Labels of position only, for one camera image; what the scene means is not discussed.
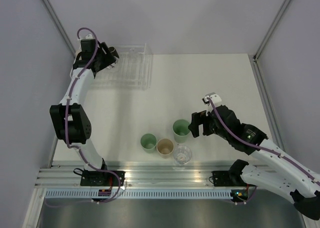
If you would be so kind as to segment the tall green plastic cup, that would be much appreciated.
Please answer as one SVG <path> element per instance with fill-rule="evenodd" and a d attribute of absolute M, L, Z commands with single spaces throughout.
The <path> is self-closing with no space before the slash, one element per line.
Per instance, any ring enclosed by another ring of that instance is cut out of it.
<path fill-rule="evenodd" d="M 190 125 L 189 121 L 185 119 L 179 119 L 173 123 L 173 126 L 172 126 L 173 136 L 174 136 L 174 140 L 178 144 L 182 144 L 186 142 L 188 135 L 190 134 L 189 125 Z"/>

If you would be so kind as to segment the clear faceted glass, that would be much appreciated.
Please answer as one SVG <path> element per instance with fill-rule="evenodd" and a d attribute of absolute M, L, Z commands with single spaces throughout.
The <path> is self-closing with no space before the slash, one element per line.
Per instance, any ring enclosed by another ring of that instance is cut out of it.
<path fill-rule="evenodd" d="M 129 54 L 132 57 L 138 57 L 144 53 L 144 47 L 143 46 L 132 46 L 129 50 Z"/>
<path fill-rule="evenodd" d="M 173 151 L 173 158 L 178 165 L 185 165 L 192 159 L 192 151 L 188 146 L 179 144 Z"/>

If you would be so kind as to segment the beige plastic cup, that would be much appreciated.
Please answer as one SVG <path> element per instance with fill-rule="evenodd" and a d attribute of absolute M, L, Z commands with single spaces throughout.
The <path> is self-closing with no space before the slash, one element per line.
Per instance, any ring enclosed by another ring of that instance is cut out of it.
<path fill-rule="evenodd" d="M 76 53 L 75 59 L 76 60 L 79 59 L 80 56 L 81 56 L 81 52 L 79 51 L 79 52 Z"/>
<path fill-rule="evenodd" d="M 160 139 L 156 145 L 157 152 L 164 159 L 172 155 L 174 148 L 174 143 L 168 138 Z"/>

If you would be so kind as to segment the short green plastic cup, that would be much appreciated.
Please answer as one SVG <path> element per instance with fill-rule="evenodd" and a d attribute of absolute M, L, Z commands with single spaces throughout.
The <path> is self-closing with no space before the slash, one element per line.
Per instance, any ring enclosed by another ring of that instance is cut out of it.
<path fill-rule="evenodd" d="M 156 150 L 158 140 L 152 133 L 146 133 L 140 138 L 140 145 L 146 153 L 153 153 Z"/>

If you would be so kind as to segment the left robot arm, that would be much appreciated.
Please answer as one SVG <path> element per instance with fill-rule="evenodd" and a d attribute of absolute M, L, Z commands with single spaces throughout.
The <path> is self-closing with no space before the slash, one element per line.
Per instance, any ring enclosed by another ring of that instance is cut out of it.
<path fill-rule="evenodd" d="M 95 38 L 80 41 L 71 70 L 71 81 L 59 104 L 49 109 L 54 131 L 59 140 L 69 149 L 75 150 L 84 161 L 86 170 L 94 171 L 91 179 L 98 186 L 109 181 L 109 173 L 104 159 L 98 154 L 92 140 L 92 125 L 83 103 L 97 73 L 114 68 L 120 56 L 115 47 Z"/>

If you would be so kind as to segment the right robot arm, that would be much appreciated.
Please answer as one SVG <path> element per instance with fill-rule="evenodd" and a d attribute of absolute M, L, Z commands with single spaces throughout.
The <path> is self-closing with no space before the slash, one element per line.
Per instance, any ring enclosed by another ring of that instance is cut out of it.
<path fill-rule="evenodd" d="M 238 159 L 228 171 L 231 184 L 247 183 L 264 188 L 288 200 L 302 215 L 315 221 L 320 219 L 318 173 L 292 158 L 254 125 L 240 122 L 225 105 L 192 113 L 188 129 L 195 138 L 200 135 L 199 126 L 203 126 L 203 135 L 223 138 L 235 150 L 263 161 L 277 173 L 269 175 Z"/>

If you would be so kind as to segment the black brown cup holder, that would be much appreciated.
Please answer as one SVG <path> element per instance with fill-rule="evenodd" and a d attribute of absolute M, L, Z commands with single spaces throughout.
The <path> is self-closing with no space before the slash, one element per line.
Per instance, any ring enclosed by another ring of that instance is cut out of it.
<path fill-rule="evenodd" d="M 110 47 L 108 48 L 108 51 L 109 51 L 110 54 L 113 56 L 113 58 L 114 58 L 114 63 L 116 64 L 116 63 L 119 61 L 119 59 L 120 59 L 120 56 L 119 56 L 119 54 L 118 54 L 118 51 L 116 50 L 116 48 L 115 48 L 114 46 L 110 46 Z"/>

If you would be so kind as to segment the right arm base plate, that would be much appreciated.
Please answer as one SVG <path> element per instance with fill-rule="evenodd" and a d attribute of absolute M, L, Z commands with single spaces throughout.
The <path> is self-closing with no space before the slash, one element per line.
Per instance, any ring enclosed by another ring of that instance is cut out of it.
<path fill-rule="evenodd" d="M 247 184 L 242 180 L 233 181 L 227 170 L 212 171 L 210 179 L 214 187 L 247 187 Z"/>

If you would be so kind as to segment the right aluminium frame post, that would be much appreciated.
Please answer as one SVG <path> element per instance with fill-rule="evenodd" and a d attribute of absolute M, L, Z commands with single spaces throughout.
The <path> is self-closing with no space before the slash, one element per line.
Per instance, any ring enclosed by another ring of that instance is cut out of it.
<path fill-rule="evenodd" d="M 283 0 L 280 8 L 278 9 L 275 17 L 273 18 L 266 34 L 264 35 L 261 43 L 259 44 L 255 54 L 252 56 L 253 61 L 256 63 L 258 59 L 261 57 L 263 51 L 265 50 L 268 42 L 270 41 L 271 37 L 273 36 L 274 32 L 276 31 L 278 25 L 280 24 L 282 18 L 286 14 L 287 10 L 289 9 L 293 0 Z"/>

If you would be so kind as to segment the aluminium frame post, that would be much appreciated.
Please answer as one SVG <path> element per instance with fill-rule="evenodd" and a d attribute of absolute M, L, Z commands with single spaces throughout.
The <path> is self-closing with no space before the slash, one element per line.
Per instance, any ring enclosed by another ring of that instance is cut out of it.
<path fill-rule="evenodd" d="M 63 39 L 64 44 L 67 46 L 67 49 L 73 57 L 75 57 L 75 48 L 71 42 L 70 37 L 68 36 L 65 28 L 63 27 L 62 22 L 60 21 L 52 3 L 50 0 L 40 0 L 41 4 L 44 6 L 46 12 L 48 13 L 50 19 L 52 20 L 54 26 L 56 27 L 59 35 Z"/>
<path fill-rule="evenodd" d="M 289 9 L 293 0 L 283 0 L 280 8 L 278 9 L 275 17 L 273 18 L 266 34 L 264 35 L 261 43 L 259 44 L 255 54 L 252 56 L 253 61 L 256 63 L 258 59 L 261 57 L 263 51 L 265 50 L 268 42 L 270 41 L 271 37 L 273 36 L 274 32 L 276 31 L 278 25 L 280 24 L 282 18 L 286 14 L 287 10 Z"/>

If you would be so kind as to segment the left aluminium frame post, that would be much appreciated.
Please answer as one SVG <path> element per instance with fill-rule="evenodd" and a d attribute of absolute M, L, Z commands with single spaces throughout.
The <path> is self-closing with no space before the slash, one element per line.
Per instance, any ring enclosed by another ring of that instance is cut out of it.
<path fill-rule="evenodd" d="M 64 44 L 67 46 L 67 49 L 73 57 L 75 57 L 75 48 L 71 42 L 70 37 L 68 36 L 65 28 L 63 27 L 62 22 L 60 21 L 52 3 L 50 0 L 40 0 L 41 4 L 44 6 L 46 12 L 48 13 L 50 19 L 52 20 L 54 26 L 56 27 L 59 35 L 63 39 Z"/>

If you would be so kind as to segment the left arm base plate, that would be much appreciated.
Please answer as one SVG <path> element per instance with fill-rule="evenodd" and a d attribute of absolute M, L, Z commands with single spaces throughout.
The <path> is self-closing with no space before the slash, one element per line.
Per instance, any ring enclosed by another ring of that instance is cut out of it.
<path fill-rule="evenodd" d="M 118 187 L 123 186 L 125 181 L 125 172 L 122 170 L 113 170 L 119 177 L 120 182 L 114 174 L 107 172 L 98 172 L 75 168 L 73 173 L 81 176 L 80 185 L 82 187 Z"/>

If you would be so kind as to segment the aluminium mounting rail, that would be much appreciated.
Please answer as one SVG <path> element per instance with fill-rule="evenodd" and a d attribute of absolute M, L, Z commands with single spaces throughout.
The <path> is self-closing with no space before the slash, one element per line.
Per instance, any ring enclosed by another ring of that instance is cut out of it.
<path fill-rule="evenodd" d="M 75 165 L 41 168 L 35 186 L 39 188 L 79 188 L 81 176 L 74 174 Z M 213 171 L 226 171 L 229 165 L 122 165 L 111 170 L 124 171 L 124 186 L 132 189 L 204 189 L 212 186 Z"/>

